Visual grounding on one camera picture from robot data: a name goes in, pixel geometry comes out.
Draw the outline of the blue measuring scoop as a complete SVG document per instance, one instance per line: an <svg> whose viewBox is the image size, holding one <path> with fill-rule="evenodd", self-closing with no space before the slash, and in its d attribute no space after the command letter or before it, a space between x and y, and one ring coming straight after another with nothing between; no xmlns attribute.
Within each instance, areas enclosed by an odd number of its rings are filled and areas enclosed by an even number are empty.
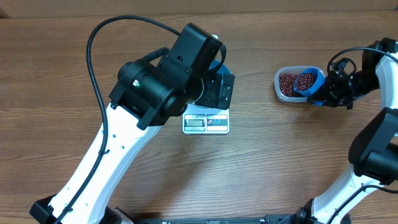
<svg viewBox="0 0 398 224"><path fill-rule="evenodd" d="M305 69L296 76L293 91L299 95L309 98L314 94L325 82L323 72L315 67Z"/></svg>

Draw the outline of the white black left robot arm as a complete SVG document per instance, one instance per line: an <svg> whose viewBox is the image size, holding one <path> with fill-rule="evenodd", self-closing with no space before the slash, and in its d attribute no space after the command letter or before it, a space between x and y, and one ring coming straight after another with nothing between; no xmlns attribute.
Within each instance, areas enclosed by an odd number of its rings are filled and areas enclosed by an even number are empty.
<svg viewBox="0 0 398 224"><path fill-rule="evenodd" d="M39 223L130 223L109 208L119 181L139 151L171 117L185 134L227 134L234 75L222 60L226 47L195 24L163 47L125 63L101 105L103 122L76 171L59 193L33 203Z"/></svg>

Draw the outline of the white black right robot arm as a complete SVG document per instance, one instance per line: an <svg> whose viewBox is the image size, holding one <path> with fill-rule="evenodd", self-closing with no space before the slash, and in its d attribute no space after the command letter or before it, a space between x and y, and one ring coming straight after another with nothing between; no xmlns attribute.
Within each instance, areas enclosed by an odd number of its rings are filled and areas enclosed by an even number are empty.
<svg viewBox="0 0 398 224"><path fill-rule="evenodd" d="M397 41L383 38L361 47L362 69L345 72L343 52L327 65L327 77L307 96L307 102L336 108L380 91L381 110L355 137L349 167L321 195L310 199L282 223L350 223L349 211L376 190L396 194L388 185L397 180Z"/></svg>

